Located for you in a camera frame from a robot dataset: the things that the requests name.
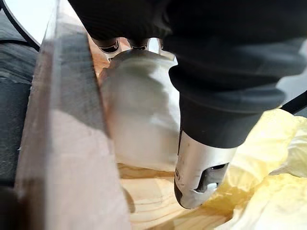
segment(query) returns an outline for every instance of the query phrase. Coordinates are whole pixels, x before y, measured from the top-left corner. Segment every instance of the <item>black cable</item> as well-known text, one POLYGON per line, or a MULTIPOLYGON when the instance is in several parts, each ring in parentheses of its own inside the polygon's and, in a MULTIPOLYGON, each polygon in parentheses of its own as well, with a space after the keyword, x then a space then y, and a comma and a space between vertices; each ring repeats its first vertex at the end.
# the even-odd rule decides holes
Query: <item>black cable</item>
POLYGON ((6 4, 3 0, 0 0, 0 8, 4 10, 5 15, 8 17, 15 29, 20 33, 20 35, 33 47, 35 50, 39 51, 39 44, 35 41, 22 27, 19 25, 17 20, 11 15, 10 11, 7 9, 6 4))
POLYGON ((307 91, 292 99, 291 101, 284 104, 281 109, 291 113, 296 114, 302 109, 307 107, 307 91))
POLYGON ((4 43, 12 43, 12 44, 19 44, 19 45, 32 47, 27 41, 24 41, 19 38, 1 38, 0 44, 4 44, 4 43))

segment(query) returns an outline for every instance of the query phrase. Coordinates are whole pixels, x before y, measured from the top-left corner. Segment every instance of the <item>wood plank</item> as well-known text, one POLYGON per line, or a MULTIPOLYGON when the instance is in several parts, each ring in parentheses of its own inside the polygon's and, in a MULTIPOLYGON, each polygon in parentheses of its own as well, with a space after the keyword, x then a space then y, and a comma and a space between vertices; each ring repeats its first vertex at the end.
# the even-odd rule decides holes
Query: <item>wood plank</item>
POLYGON ((129 229, 85 29, 58 0, 36 64, 15 191, 29 230, 129 229))

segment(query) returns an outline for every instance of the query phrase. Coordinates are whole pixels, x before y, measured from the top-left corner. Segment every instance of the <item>black surface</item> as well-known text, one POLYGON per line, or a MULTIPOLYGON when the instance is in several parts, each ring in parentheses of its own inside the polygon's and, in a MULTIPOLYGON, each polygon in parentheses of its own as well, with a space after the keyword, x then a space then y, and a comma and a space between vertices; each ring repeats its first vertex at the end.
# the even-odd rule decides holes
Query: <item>black surface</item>
MULTIPOLYGON (((0 12, 0 40, 26 42, 0 12)), ((0 44, 0 185, 13 186, 28 96, 37 51, 12 43, 0 44)))
POLYGON ((14 191, 0 187, 0 229, 17 230, 20 206, 14 191))

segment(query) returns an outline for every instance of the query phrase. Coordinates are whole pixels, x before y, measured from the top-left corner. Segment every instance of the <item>wood grain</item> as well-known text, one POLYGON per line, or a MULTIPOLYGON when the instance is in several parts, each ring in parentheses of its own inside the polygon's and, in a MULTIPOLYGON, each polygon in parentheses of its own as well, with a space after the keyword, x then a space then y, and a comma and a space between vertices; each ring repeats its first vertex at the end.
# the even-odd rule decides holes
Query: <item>wood grain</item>
POLYGON ((87 34, 65 0, 41 46, 21 148, 23 229, 130 228, 87 34))

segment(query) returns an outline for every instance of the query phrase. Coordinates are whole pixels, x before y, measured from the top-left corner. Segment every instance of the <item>yellow plastic sheet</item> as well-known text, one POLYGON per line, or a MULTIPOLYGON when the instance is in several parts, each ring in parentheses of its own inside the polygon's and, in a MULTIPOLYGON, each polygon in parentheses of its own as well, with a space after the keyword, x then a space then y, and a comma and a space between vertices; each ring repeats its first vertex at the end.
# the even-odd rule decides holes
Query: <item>yellow plastic sheet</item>
POLYGON ((214 210, 218 221, 230 220, 202 228, 307 229, 307 178, 299 178, 305 176, 307 119, 280 109, 265 112, 202 207, 214 210))

